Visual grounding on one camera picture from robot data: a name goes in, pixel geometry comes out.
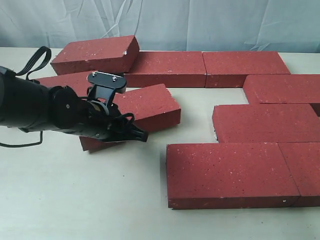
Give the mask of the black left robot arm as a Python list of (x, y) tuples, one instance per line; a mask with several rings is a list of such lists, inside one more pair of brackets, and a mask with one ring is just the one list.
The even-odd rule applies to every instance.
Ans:
[(96, 139), (103, 143), (141, 141), (148, 133), (135, 126), (133, 113), (121, 113), (113, 102), (124, 93), (124, 77), (93, 71), (91, 86), (78, 96), (69, 86), (47, 87), (37, 80), (21, 79), (0, 68), (0, 124), (24, 133), (56, 131)]

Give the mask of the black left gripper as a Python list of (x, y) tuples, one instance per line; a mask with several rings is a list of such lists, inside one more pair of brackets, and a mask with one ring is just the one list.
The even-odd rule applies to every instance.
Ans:
[(146, 142), (148, 133), (135, 125), (135, 116), (122, 114), (116, 104), (78, 99), (56, 112), (58, 132), (87, 137), (103, 143)]

